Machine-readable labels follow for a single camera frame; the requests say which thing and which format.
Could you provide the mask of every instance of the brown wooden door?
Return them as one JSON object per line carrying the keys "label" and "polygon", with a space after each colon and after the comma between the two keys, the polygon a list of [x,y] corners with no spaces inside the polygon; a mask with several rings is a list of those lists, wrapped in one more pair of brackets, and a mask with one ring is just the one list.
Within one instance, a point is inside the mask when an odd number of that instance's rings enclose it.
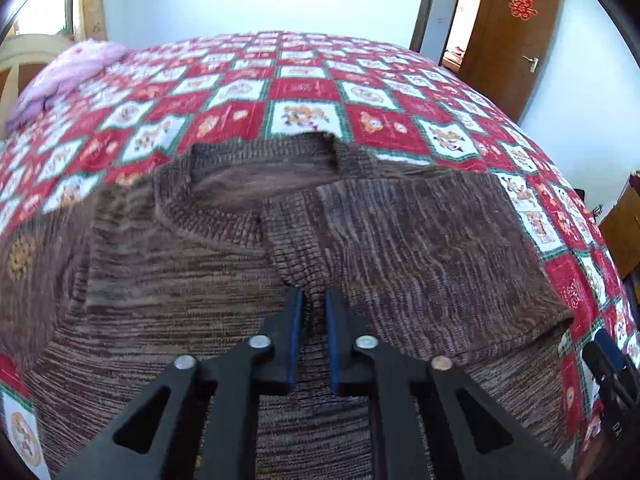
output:
{"label": "brown wooden door", "polygon": [[520,117],[544,63],[559,2],[480,1],[458,77],[513,121]]}

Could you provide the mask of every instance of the triangular cutout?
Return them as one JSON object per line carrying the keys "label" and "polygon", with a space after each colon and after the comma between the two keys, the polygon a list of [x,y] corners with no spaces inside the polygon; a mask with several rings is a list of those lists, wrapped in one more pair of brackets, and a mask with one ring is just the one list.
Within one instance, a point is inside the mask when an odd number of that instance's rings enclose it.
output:
{"label": "triangular cutout", "polygon": [[113,435],[113,442],[136,453],[146,454],[156,436],[162,413],[171,396],[168,386],[156,394]]}
{"label": "triangular cutout", "polygon": [[459,388],[456,397],[465,413],[478,453],[488,454],[513,444],[511,434],[468,391]]}

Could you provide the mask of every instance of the sweater neckline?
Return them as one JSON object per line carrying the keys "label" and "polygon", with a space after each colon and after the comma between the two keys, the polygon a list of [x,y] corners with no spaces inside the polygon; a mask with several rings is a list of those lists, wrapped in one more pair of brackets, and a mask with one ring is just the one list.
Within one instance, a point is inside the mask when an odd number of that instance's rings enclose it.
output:
{"label": "sweater neckline", "polygon": [[275,139],[221,144],[194,144],[189,151],[154,172],[156,217],[175,235],[219,250],[264,254],[260,214],[228,212],[198,202],[191,193],[194,180],[217,169],[260,162],[286,162],[288,158],[332,155],[338,176],[374,176],[374,159],[354,144],[331,134],[313,132]]}

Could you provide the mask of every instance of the red paper cutout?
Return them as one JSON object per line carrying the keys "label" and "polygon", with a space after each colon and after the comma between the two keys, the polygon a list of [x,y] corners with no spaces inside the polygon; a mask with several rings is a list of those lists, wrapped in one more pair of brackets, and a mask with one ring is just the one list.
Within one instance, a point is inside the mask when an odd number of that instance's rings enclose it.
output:
{"label": "red paper cutout", "polygon": [[537,15],[538,11],[532,8],[533,0],[511,0],[509,8],[511,15],[520,18],[525,22],[531,17]]}

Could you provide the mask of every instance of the brown knit sweater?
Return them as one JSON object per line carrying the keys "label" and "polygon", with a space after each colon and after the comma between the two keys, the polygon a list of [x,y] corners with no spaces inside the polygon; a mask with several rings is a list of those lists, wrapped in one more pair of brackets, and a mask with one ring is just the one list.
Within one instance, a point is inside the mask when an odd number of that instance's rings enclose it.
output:
{"label": "brown knit sweater", "polygon": [[50,468],[171,359],[229,350],[282,309],[316,314],[292,396],[267,397],[259,478],[365,478],[366,403],[332,396],[322,291],[403,352],[451,356],[555,450],[571,312],[490,174],[381,162],[321,134],[195,145],[0,244],[0,352],[25,373]]}

